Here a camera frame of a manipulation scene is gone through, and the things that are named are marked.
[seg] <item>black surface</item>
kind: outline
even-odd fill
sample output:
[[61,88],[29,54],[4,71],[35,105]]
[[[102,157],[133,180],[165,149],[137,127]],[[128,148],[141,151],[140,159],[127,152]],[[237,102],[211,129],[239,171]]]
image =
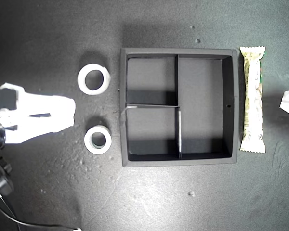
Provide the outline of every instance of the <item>black surface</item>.
[[[121,47],[259,45],[266,46],[266,154],[238,152],[238,162],[229,165],[123,169]],[[103,60],[112,77],[99,96],[77,86],[78,71],[91,57]],[[240,74],[244,95],[242,67]],[[77,105],[73,128],[0,152],[13,165],[9,199],[20,219],[85,231],[289,231],[289,115],[279,109],[289,90],[289,1],[0,0],[4,82],[64,95]],[[112,132],[112,147],[102,156],[84,147],[89,123],[107,124]],[[0,216],[0,230],[13,229]]]

